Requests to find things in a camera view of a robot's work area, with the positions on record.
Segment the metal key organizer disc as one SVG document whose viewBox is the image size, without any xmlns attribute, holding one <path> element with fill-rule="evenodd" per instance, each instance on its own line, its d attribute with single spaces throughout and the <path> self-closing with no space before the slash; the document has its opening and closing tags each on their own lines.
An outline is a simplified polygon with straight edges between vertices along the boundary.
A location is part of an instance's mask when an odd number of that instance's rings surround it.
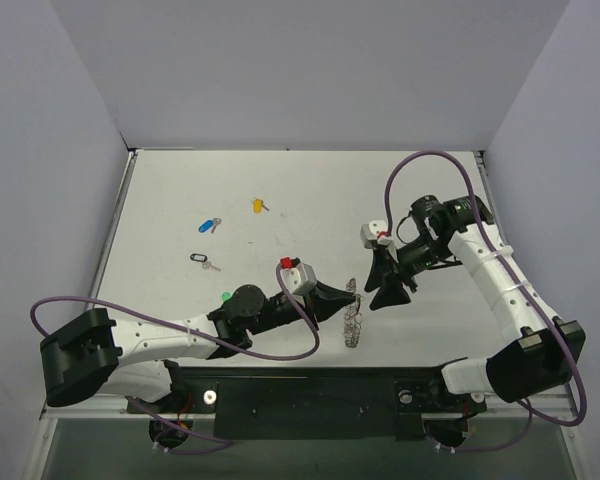
<svg viewBox="0 0 600 480">
<path fill-rule="evenodd" d="M 345 291 L 354 296 L 354 302 L 344 309 L 343 337 L 346 348 L 354 349 L 359 345 L 363 314 L 361 313 L 364 297 L 357 291 L 355 278 L 348 280 Z"/>
</svg>

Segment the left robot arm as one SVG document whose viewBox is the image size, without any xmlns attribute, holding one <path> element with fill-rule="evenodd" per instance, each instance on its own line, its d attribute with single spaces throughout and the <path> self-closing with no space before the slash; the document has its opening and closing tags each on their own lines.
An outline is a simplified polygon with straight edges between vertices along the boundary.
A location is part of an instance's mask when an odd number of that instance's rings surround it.
<svg viewBox="0 0 600 480">
<path fill-rule="evenodd" d="M 300 297 L 285 292 L 267 297 L 247 284 L 218 309 L 181 321 L 141 313 L 134 321 L 114 320 L 113 304 L 100 301 L 41 341 L 46 403 L 65 407 L 103 393 L 133 396 L 172 412 L 183 405 L 186 388 L 169 360 L 251 355 L 252 336 L 298 320 L 315 332 L 355 300 L 321 282 Z"/>
</svg>

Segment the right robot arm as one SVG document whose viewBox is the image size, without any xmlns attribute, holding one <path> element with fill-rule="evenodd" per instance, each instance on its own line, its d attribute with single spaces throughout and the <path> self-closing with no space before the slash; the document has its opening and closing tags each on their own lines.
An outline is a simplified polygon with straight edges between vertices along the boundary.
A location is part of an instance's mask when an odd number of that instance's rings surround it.
<svg viewBox="0 0 600 480">
<path fill-rule="evenodd" d="M 483 295 L 506 342 L 489 358 L 452 361 L 427 383 L 429 402 L 448 409 L 463 394 L 494 393 L 511 403 L 568 383 L 586 339 L 576 321 L 565 322 L 540 297 L 504 243 L 493 215 L 478 198 L 440 202 L 433 195 L 410 209 L 418 236 L 402 247 L 388 225 L 373 220 L 361 240 L 373 253 L 365 291 L 371 310 L 406 305 L 416 275 L 457 260 Z"/>
</svg>

